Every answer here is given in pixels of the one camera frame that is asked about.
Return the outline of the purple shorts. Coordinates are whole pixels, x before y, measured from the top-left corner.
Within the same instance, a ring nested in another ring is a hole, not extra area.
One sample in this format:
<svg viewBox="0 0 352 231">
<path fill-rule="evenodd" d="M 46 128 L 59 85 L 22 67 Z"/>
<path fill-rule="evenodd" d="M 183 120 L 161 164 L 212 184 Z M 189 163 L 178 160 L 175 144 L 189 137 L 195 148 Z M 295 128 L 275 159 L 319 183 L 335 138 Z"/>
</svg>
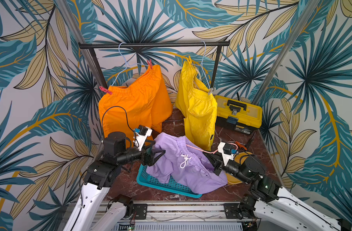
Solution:
<svg viewBox="0 0 352 231">
<path fill-rule="evenodd" d="M 227 176 L 223 173 L 217 176 L 203 152 L 186 144 L 197 147 L 186 136 L 160 133 L 153 148 L 166 152 L 153 166 L 147 167 L 146 172 L 162 184 L 167 184 L 172 176 L 177 183 L 196 194 L 210 193 L 227 185 Z"/>
</svg>

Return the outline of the pink wire hanger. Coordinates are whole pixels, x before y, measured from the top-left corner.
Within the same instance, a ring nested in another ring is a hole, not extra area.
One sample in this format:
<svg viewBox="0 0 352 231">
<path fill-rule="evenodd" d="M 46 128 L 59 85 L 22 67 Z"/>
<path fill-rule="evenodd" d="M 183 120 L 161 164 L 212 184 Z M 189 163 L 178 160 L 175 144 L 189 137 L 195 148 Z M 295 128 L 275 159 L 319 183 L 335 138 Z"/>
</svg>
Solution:
<svg viewBox="0 0 352 231">
<path fill-rule="evenodd" d="M 213 151 L 213 152 L 209 152 L 209 151 L 206 151 L 206 150 L 203 150 L 203 149 L 200 149 L 200 148 L 198 148 L 198 147 L 194 147 L 194 146 L 191 146 L 191 145 L 188 145 L 188 144 L 186 144 L 186 146 L 187 146 L 187 147 L 190 147 L 190 148 L 192 148 L 192 149 L 201 151 L 201 152 L 203 152 L 203 153 L 207 153 L 207 154 L 216 154 L 216 153 L 218 152 L 218 150 L 215 150 L 215 151 Z"/>
</svg>

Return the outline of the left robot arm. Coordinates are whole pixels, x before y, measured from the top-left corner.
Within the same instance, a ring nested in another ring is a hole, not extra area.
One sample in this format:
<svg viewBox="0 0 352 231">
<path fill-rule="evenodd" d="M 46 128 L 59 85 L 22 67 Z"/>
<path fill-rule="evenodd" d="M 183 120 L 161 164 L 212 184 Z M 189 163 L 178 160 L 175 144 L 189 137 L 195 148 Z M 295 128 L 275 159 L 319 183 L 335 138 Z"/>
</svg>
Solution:
<svg viewBox="0 0 352 231">
<path fill-rule="evenodd" d="M 118 195 L 99 221 L 93 223 L 104 197 L 124 165 L 140 161 L 144 166 L 152 166 L 165 154 L 165 150 L 152 149 L 155 142 L 148 140 L 151 134 L 152 129 L 139 126 L 134 130 L 130 147 L 126 146 L 129 138 L 123 132 L 112 132 L 103 140 L 102 151 L 87 168 L 78 202 L 64 227 L 65 231 L 111 231 L 121 219 L 135 216 L 133 199 Z"/>
</svg>

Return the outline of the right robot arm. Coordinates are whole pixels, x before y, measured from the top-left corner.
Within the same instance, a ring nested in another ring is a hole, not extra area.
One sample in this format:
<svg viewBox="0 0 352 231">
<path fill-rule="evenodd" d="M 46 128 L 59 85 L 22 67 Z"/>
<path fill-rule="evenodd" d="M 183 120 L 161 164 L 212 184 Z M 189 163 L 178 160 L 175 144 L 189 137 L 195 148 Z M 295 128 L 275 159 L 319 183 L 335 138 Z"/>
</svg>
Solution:
<svg viewBox="0 0 352 231">
<path fill-rule="evenodd" d="M 242 164 L 233 155 L 204 155 L 219 175 L 228 175 L 250 186 L 237 209 L 237 217 L 267 220 L 288 231 L 349 231 L 351 224 L 342 218 L 329 217 L 291 194 L 285 187 L 265 174 L 263 164 L 247 155 Z"/>
</svg>

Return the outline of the orange shorts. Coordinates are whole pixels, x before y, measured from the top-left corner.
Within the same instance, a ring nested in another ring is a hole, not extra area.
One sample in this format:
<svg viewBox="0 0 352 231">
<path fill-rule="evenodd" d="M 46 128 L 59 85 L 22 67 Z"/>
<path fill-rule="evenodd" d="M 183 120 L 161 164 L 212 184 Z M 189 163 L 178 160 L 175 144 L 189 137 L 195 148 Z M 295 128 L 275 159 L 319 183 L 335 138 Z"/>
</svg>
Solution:
<svg viewBox="0 0 352 231">
<path fill-rule="evenodd" d="M 128 87 L 110 86 L 112 94 L 99 101 L 99 117 L 104 137 L 120 131 L 133 138 L 133 129 L 146 126 L 158 133 L 173 111 L 159 65 L 147 71 Z"/>
</svg>

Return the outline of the yellow shorts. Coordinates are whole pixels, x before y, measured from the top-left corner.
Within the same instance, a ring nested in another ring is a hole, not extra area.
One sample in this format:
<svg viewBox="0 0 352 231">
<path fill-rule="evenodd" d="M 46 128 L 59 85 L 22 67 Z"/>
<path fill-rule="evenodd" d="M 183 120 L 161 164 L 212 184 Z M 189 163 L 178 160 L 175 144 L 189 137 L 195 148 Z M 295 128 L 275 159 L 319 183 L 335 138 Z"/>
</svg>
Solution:
<svg viewBox="0 0 352 231">
<path fill-rule="evenodd" d="M 198 147 L 210 151 L 215 135 L 217 102 L 198 79 L 197 68 L 190 58 L 182 66 L 175 106 L 184 116 L 186 137 Z"/>
</svg>

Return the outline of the yellow plastic tray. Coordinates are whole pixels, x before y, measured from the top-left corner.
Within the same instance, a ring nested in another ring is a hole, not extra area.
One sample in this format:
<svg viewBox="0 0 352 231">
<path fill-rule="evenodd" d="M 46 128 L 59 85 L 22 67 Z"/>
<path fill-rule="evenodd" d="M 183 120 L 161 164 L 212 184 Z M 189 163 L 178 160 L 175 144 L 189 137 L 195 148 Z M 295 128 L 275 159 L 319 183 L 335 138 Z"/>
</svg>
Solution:
<svg viewBox="0 0 352 231">
<path fill-rule="evenodd" d="M 237 154 L 234 158 L 234 161 L 242 166 L 243 174 L 249 174 L 248 168 L 244 162 L 251 155 L 253 155 L 253 153 L 251 153 L 251 152 L 241 152 L 241 153 Z M 228 185 L 237 185 L 237 184 L 242 183 L 241 180 L 233 177 L 231 174 L 227 173 L 226 176 L 227 176 Z"/>
</svg>

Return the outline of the teal plastic basket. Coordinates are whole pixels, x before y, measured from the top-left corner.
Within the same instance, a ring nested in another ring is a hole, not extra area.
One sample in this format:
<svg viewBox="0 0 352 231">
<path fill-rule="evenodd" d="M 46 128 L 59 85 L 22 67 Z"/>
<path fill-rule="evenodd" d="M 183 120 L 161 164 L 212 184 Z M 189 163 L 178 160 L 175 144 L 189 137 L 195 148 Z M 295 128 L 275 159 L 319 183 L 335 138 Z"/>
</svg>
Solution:
<svg viewBox="0 0 352 231">
<path fill-rule="evenodd" d="M 202 197 L 202 194 L 193 193 L 189 187 L 177 183 L 172 176 L 167 184 L 162 184 L 155 177 L 149 175 L 146 170 L 147 166 L 140 165 L 136 178 L 139 185 L 191 198 Z"/>
</svg>

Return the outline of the yellow black plastic toolbox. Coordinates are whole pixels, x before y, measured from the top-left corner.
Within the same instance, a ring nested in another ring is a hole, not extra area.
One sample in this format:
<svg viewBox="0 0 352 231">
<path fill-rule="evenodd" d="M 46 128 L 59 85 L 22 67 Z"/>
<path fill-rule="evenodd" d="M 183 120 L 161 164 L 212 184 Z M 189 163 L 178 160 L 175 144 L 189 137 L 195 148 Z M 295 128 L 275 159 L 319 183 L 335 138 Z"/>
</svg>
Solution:
<svg viewBox="0 0 352 231">
<path fill-rule="evenodd" d="M 217 126 L 247 135 L 261 127 L 261 107 L 219 95 L 215 96 L 215 100 Z"/>
</svg>

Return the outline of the pink clothespin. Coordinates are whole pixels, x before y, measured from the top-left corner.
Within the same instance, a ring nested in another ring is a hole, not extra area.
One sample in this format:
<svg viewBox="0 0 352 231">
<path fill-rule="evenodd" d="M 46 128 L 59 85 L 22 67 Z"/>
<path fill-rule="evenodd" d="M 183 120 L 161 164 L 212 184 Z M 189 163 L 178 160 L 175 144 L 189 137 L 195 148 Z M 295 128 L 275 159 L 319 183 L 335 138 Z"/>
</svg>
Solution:
<svg viewBox="0 0 352 231">
<path fill-rule="evenodd" d="M 112 95 L 112 92 L 111 92 L 109 89 L 107 89 L 107 88 L 105 88 L 105 87 L 103 87 L 103 86 L 100 86 L 99 89 L 100 89 L 102 92 L 104 92 L 105 94 Z"/>
</svg>

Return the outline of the black clothes rack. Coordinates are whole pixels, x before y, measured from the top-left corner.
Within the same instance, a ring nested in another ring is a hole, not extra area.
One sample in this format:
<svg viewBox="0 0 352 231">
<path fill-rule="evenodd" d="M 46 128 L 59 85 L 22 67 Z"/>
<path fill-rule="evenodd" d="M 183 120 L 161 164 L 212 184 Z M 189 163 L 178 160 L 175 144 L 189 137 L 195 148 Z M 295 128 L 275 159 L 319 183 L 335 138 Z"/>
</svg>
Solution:
<svg viewBox="0 0 352 231">
<path fill-rule="evenodd" d="M 95 49 L 114 49 L 114 48 L 163 48 L 163 47 L 202 47 L 206 46 L 216 46 L 216 59 L 213 69 L 213 75 L 211 77 L 210 87 L 214 87 L 216 73 L 219 63 L 219 58 L 221 55 L 222 47 L 228 47 L 230 45 L 230 41 L 216 41 L 216 42 L 207 42 L 204 44 L 203 42 L 164 42 L 164 43 L 125 43 L 120 46 L 118 43 L 108 43 L 108 44 L 93 44 L 93 43 L 78 43 L 78 46 L 81 50 L 89 50 L 91 57 L 93 58 L 93 62 L 95 68 L 98 72 L 97 81 L 101 84 L 101 86 L 107 88 L 107 82 L 104 78 L 103 72 L 101 70 Z"/>
</svg>

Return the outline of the orange handled screwdriver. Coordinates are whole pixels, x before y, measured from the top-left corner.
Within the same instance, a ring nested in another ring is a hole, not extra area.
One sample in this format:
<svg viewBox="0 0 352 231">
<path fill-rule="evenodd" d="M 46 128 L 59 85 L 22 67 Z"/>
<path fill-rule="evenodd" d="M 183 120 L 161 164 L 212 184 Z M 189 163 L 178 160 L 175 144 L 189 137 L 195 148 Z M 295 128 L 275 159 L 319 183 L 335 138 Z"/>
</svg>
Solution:
<svg viewBox="0 0 352 231">
<path fill-rule="evenodd" d="M 243 150 L 244 152 L 248 150 L 247 147 L 246 147 L 244 144 L 242 144 L 242 143 L 240 143 L 240 142 L 238 142 L 238 141 L 235 141 L 234 143 L 235 143 L 241 150 Z"/>
</svg>

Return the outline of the black handled screwdriver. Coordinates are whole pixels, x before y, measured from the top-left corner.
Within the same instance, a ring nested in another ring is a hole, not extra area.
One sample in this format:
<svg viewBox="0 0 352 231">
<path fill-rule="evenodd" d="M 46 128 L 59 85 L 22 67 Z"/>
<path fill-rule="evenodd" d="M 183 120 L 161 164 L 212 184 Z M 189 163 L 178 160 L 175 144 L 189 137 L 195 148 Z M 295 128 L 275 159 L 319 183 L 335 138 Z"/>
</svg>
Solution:
<svg viewBox="0 0 352 231">
<path fill-rule="evenodd" d="M 248 149 L 255 137 L 256 131 L 252 134 L 252 136 L 250 137 L 250 139 L 248 140 L 248 142 L 246 143 L 246 148 Z"/>
</svg>

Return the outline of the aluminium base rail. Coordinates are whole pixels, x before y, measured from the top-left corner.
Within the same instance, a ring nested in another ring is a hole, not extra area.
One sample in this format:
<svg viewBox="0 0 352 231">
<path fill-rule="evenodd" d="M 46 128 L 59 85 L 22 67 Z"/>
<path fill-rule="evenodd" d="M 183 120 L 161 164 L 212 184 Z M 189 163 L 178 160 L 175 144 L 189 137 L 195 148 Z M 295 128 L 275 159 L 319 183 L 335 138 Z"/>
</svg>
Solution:
<svg viewBox="0 0 352 231">
<path fill-rule="evenodd" d="M 259 218 L 227 218 L 224 201 L 136 201 L 136 217 L 113 231 L 282 231 Z"/>
</svg>

